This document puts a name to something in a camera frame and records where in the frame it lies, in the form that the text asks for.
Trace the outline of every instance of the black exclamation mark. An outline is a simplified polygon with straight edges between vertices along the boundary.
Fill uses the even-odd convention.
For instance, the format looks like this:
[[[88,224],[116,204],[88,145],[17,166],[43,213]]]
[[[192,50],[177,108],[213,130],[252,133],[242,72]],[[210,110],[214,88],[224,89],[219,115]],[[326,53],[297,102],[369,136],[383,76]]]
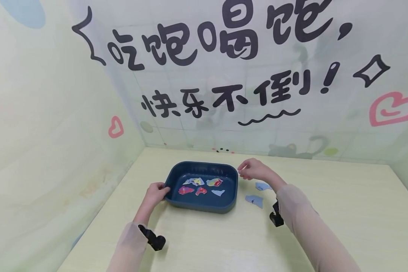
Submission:
[[[329,66],[329,69],[328,69],[328,72],[326,74],[325,80],[323,81],[323,85],[325,87],[320,90],[321,94],[326,94],[329,91],[329,89],[327,87],[329,87],[331,85],[331,83],[334,80],[334,77],[337,74],[339,68],[340,68],[340,63],[338,61],[332,63]]]

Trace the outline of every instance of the wooden table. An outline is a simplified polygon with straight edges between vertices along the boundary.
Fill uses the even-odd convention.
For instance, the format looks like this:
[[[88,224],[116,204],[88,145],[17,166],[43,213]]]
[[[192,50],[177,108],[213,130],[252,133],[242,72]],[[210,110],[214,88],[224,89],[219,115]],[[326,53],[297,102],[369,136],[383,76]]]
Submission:
[[[165,181],[180,161],[237,167],[250,155],[145,148],[70,252],[59,272],[105,272],[124,226],[133,219],[148,185]],[[301,188],[362,271],[408,272],[408,192],[389,166],[256,156],[287,183]],[[264,207],[244,200],[264,197]],[[225,215],[160,204],[149,227],[167,239],[148,246],[141,271],[313,271],[286,226],[272,225],[271,190],[239,179],[235,208]]]

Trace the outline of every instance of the cartoon cat drawing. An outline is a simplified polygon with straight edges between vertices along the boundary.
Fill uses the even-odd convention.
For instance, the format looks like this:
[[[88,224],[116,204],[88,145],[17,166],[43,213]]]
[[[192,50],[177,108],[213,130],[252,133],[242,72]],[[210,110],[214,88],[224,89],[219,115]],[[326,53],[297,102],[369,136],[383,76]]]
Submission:
[[[308,159],[311,160],[315,155],[320,154],[329,145],[329,140],[327,137],[318,135],[310,137],[310,141],[321,140],[322,145],[313,153],[299,153],[296,154],[296,144],[289,144],[288,146],[277,146],[274,144],[269,145],[268,156],[272,157],[286,157],[286,158],[298,158],[298,159]]]

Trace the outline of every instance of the black wavy line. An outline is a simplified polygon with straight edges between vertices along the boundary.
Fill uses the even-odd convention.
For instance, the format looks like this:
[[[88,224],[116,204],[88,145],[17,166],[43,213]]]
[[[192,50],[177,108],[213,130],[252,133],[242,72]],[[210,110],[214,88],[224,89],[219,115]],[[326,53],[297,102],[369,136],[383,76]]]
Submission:
[[[246,124],[244,124],[244,123],[242,123],[242,122],[238,122],[238,124],[241,125],[241,126],[248,126],[248,125],[250,125],[250,124],[252,124],[252,123],[261,123],[261,122],[263,122],[264,120],[266,120],[267,118],[276,119],[276,118],[282,117],[283,115],[293,116],[293,115],[299,114],[300,112],[301,112],[301,109],[297,109],[295,112],[287,112],[287,111],[285,111],[285,110],[282,110],[282,111],[281,111],[278,115],[276,115],[276,116],[267,114],[267,115],[265,115],[263,118],[261,118],[260,120],[251,119],[251,120],[250,120],[248,123],[246,123]]]
[[[85,39],[85,41],[88,43],[89,45],[89,49],[91,51],[91,60],[96,60],[96,61],[100,61],[101,64],[103,64],[104,66],[106,66],[106,61],[104,61],[102,58],[100,57],[96,57],[95,53],[94,53],[94,46],[92,45],[91,40],[83,33],[80,31],[80,29],[84,28],[85,26],[89,25],[89,23],[92,20],[92,9],[90,6],[88,6],[88,15],[86,16],[86,18],[81,22],[78,23],[75,26],[72,26],[71,29],[77,34],[80,35],[83,39]]]

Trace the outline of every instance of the green dot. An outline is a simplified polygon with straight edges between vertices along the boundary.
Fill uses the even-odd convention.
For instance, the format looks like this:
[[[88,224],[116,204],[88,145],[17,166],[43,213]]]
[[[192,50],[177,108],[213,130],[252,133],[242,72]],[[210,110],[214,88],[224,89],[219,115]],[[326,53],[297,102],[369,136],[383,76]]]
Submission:
[[[151,133],[154,131],[153,127],[150,125],[150,123],[142,121],[141,122],[141,128],[144,130],[144,132]]]
[[[338,149],[336,148],[327,148],[325,149],[325,151],[323,152],[323,154],[327,155],[327,156],[333,156],[335,154],[338,153]]]

